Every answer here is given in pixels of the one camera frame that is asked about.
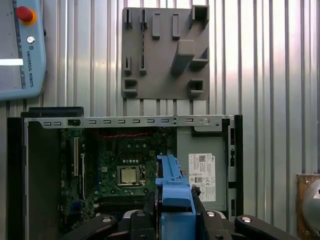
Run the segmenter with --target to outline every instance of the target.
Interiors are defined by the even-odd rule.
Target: red cable
[[[141,137],[141,136],[146,136],[149,135],[150,132],[143,132],[143,133],[137,133],[137,134],[118,134],[118,135],[109,135],[109,136],[104,136],[104,135],[97,135],[99,138],[103,139],[113,139],[113,138],[134,138],[134,137]]]

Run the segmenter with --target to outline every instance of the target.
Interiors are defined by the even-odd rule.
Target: black side panel
[[[23,121],[7,119],[7,237],[24,239],[23,220]]]
[[[84,108],[81,106],[30,107],[28,112],[21,113],[23,118],[70,118],[83,116]]]
[[[234,116],[234,140],[236,159],[236,216],[244,214],[244,159],[243,159],[243,117]]]

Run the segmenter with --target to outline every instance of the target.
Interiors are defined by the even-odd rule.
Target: blue plastic part
[[[39,0],[16,0],[14,10],[20,6],[33,10],[36,13],[36,23],[24,25],[19,20],[25,88],[8,91],[0,89],[0,102],[37,97],[42,91],[47,62],[40,2]],[[35,38],[34,43],[27,42],[29,36]]]
[[[155,179],[155,184],[162,187],[162,206],[189,207],[189,212],[162,212],[162,240],[195,240],[196,239],[196,209],[188,181],[181,173],[177,158],[173,155],[157,156],[162,162],[162,176]]]

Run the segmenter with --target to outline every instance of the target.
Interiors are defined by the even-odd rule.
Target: pcie slot
[[[73,175],[79,175],[79,151],[80,151],[80,138],[73,138]]]
[[[80,161],[81,161],[81,166],[79,166],[79,182],[78,182],[78,194],[79,198],[84,200],[85,199],[85,153],[82,152],[80,154]]]

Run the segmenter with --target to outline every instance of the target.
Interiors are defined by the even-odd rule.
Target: circular object
[[[214,216],[216,215],[213,211],[207,211],[206,214],[207,214],[209,217],[214,217]]]
[[[20,19],[21,21],[28,23],[31,22],[32,19],[34,18],[34,14],[32,13],[32,11],[27,8],[26,6],[19,6],[16,10],[15,10],[15,14],[16,17],[18,19]]]
[[[208,124],[210,123],[210,119],[207,118],[207,117],[204,118],[204,119],[203,119],[203,123],[206,124],[206,125],[208,125]]]
[[[241,218],[242,221],[244,221],[245,223],[251,223],[251,218],[247,217],[247,216],[243,216]]]
[[[104,222],[104,223],[109,223],[109,222],[111,222],[111,218],[110,217],[108,217],[108,216],[106,216],[103,220],[102,220],[102,222]]]
[[[28,44],[33,44],[35,42],[35,37],[34,36],[28,36],[26,38],[26,41],[28,42]]]

